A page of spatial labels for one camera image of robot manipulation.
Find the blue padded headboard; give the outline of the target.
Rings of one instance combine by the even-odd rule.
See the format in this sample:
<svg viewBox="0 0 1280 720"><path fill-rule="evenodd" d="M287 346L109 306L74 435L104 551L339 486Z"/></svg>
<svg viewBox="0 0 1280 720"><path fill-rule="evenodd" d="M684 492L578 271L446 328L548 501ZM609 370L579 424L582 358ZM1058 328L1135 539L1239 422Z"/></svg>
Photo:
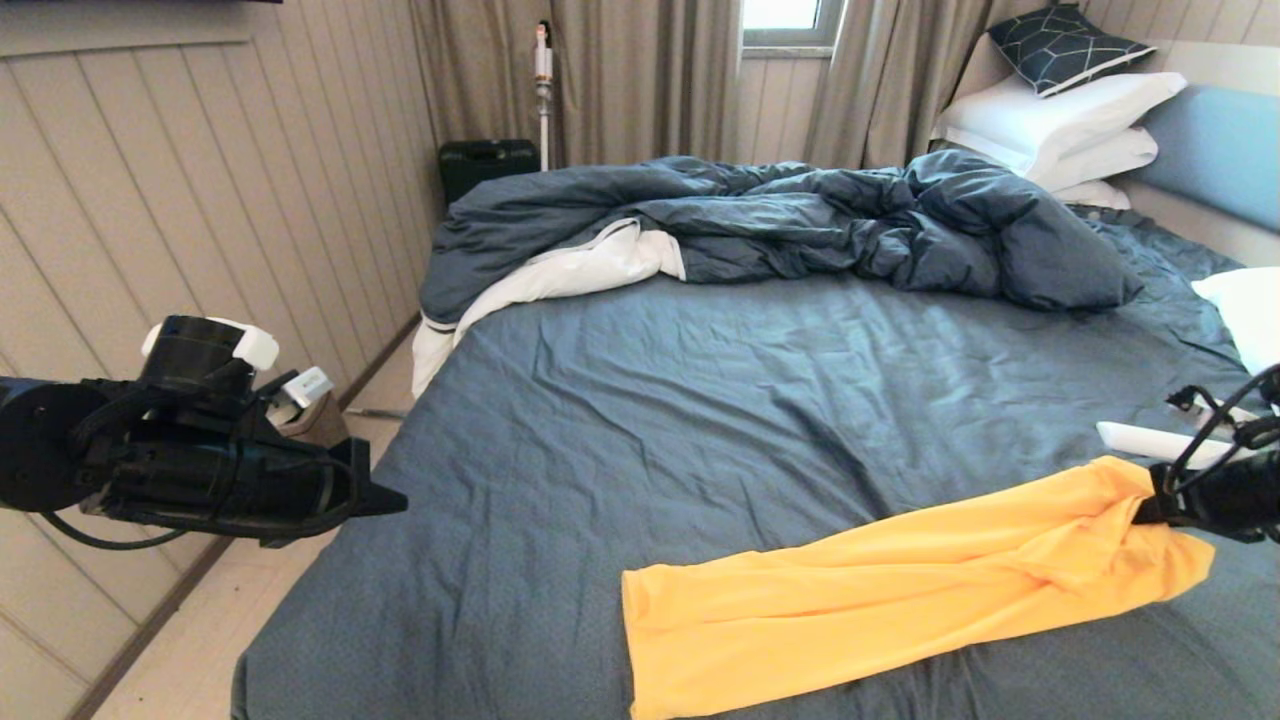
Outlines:
<svg viewBox="0 0 1280 720"><path fill-rule="evenodd" d="M1192 85L1152 109L1143 184L1280 234L1280 96Z"/></svg>

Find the large white pillow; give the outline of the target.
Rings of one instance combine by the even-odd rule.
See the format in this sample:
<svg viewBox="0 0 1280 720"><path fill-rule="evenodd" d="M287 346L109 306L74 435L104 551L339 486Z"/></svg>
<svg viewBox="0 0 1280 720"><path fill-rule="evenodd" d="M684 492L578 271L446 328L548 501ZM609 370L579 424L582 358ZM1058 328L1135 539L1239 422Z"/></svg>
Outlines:
<svg viewBox="0 0 1280 720"><path fill-rule="evenodd" d="M955 101L932 137L1024 174L1132 127L1189 86L1176 72L1110 76L1051 97L1037 97L1020 77Z"/></svg>

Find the dark geometric patterned cushion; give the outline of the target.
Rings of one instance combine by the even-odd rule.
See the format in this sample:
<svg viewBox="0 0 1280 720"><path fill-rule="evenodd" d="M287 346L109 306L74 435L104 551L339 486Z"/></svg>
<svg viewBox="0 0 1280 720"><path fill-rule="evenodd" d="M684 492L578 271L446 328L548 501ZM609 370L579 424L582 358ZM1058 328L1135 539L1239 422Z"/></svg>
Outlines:
<svg viewBox="0 0 1280 720"><path fill-rule="evenodd" d="M1034 91L1051 97L1114 76L1156 47L1102 31L1076 4L1053 4L988 28L996 49Z"/></svg>

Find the window with grey frame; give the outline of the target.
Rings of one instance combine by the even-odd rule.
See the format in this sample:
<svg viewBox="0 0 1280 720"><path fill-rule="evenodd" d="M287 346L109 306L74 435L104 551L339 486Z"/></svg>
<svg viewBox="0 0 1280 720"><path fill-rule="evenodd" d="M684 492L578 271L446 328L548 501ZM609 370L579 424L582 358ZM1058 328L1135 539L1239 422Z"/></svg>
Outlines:
<svg viewBox="0 0 1280 720"><path fill-rule="evenodd" d="M833 47L846 0L742 0L745 49Z"/></svg>

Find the dark green hard case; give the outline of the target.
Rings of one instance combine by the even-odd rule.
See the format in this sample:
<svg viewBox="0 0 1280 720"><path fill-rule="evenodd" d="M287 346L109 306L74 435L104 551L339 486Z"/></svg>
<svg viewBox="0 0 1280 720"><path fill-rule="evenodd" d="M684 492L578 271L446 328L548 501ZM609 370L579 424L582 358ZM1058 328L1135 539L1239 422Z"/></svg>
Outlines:
<svg viewBox="0 0 1280 720"><path fill-rule="evenodd" d="M540 151L525 138L443 143L436 163L445 205L462 199L483 182L541 170Z"/></svg>

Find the brown trash bin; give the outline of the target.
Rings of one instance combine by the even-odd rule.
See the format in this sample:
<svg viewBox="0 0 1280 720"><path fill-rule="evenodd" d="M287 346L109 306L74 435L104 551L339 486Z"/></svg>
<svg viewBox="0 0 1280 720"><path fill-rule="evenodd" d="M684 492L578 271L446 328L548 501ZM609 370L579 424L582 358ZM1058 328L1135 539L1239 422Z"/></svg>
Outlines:
<svg viewBox="0 0 1280 720"><path fill-rule="evenodd" d="M274 409L268 414L268 419L287 439L321 448L332 448L349 438L340 405L333 395L324 395L306 409L293 405Z"/></svg>

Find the yellow printed t-shirt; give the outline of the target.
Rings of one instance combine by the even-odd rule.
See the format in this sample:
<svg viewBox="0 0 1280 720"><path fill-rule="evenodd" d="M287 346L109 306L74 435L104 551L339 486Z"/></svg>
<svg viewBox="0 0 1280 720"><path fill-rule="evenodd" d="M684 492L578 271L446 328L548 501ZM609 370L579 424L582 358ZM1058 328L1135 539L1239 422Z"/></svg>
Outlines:
<svg viewBox="0 0 1280 720"><path fill-rule="evenodd" d="M1146 468L1102 456L809 544L625 571L631 720L748 708L1174 600L1215 550L1139 524L1152 495Z"/></svg>

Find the white flat oblong object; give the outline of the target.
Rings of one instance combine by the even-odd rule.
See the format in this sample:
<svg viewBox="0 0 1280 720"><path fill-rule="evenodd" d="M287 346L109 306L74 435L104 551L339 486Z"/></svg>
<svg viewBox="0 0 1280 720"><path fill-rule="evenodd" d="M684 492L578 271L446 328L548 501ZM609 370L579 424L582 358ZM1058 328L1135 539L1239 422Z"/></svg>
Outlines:
<svg viewBox="0 0 1280 720"><path fill-rule="evenodd" d="M1174 462L1190 446L1193 437L1116 421L1094 424L1103 445L1114 451ZM1202 470L1228 455L1231 446L1219 439L1206 439L1187 460L1187 468Z"/></svg>

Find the dark blue bed sheet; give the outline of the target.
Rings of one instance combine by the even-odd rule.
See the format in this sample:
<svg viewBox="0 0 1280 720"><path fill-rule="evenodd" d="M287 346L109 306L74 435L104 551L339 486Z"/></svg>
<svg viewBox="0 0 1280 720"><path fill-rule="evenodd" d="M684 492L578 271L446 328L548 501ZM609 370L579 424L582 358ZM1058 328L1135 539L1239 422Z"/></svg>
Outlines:
<svg viewBox="0 0 1280 720"><path fill-rule="evenodd" d="M479 322L236 669L233 720L628 720L625 570L805 544L1180 430L1245 382L1192 283L1239 263L1088 211L1144 288L1106 313L855 275L657 277Z"/></svg>

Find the beige curtain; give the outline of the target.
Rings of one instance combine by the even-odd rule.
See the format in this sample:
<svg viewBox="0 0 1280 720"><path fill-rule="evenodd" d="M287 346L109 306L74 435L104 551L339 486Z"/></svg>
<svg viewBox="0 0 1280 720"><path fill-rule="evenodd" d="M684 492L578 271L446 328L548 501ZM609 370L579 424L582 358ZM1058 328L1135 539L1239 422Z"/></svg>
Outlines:
<svg viewBox="0 0 1280 720"><path fill-rule="evenodd" d="M547 22L556 167L735 155L742 0L410 0L408 9L439 143L540 138L532 64Z"/></svg>
<svg viewBox="0 0 1280 720"><path fill-rule="evenodd" d="M823 168L902 167L925 152L977 41L1055 0L844 0L803 154Z"/></svg>

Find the dark blue duvet white lining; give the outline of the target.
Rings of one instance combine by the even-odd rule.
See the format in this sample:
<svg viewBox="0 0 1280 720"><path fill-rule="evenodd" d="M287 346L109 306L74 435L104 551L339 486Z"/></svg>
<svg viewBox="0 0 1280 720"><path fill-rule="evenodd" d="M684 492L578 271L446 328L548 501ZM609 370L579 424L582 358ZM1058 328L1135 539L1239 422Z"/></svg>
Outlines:
<svg viewBox="0 0 1280 720"><path fill-rule="evenodd" d="M667 275L740 284L852 273L896 290L1110 310L1142 290L1051 192L974 152L881 169L692 156L480 183L438 227L419 296L411 393L480 320L517 304Z"/></svg>

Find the beige headboard frame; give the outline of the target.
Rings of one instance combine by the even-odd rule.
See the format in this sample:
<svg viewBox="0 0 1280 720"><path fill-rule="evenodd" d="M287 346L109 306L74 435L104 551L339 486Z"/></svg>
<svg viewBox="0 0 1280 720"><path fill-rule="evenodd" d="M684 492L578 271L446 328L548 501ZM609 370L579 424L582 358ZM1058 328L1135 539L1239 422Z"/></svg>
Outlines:
<svg viewBox="0 0 1280 720"><path fill-rule="evenodd" d="M1152 72L1176 72L1189 86L1211 85L1280 96L1280 45L1158 36L1146 42L1157 49L1155 59L1146 63ZM1280 266L1280 234L1143 184L1132 173L1110 182L1129 196L1134 210L1248 266Z"/></svg>

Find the white stick vacuum cleaner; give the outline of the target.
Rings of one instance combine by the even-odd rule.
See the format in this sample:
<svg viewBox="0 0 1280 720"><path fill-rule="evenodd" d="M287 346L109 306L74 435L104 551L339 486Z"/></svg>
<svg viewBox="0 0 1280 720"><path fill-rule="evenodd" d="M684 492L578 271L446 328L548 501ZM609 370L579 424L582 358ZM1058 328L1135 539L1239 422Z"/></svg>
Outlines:
<svg viewBox="0 0 1280 720"><path fill-rule="evenodd" d="M550 113L554 85L554 49L550 36L550 22L539 20L535 27L534 46L535 108L539 129L540 170L550 169Z"/></svg>

